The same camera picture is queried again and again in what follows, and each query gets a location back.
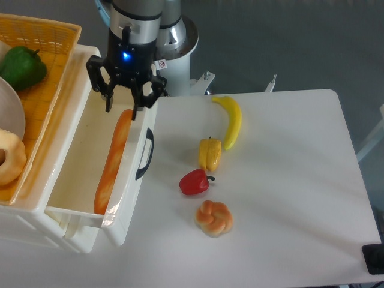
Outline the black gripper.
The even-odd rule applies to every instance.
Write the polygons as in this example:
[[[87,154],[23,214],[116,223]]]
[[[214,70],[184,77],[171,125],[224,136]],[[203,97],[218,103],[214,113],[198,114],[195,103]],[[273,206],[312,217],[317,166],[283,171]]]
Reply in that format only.
[[[134,121],[142,107],[151,108],[155,104],[164,92],[167,80],[152,72],[155,41],[134,44],[132,39],[130,29],[124,29],[121,37],[109,31],[107,56],[92,55],[86,69],[93,90],[106,99],[107,113],[113,106],[115,86],[131,90],[134,100],[131,120]]]

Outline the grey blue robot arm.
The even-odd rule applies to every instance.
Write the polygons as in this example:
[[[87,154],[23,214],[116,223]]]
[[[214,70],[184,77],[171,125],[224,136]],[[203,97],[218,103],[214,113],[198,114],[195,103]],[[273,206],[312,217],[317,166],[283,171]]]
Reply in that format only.
[[[152,107],[164,94],[167,79],[152,68],[155,58],[165,51],[161,36],[179,24],[180,1],[112,1],[107,56],[92,55],[86,63],[92,89],[113,105],[115,86],[128,88],[134,111]]]

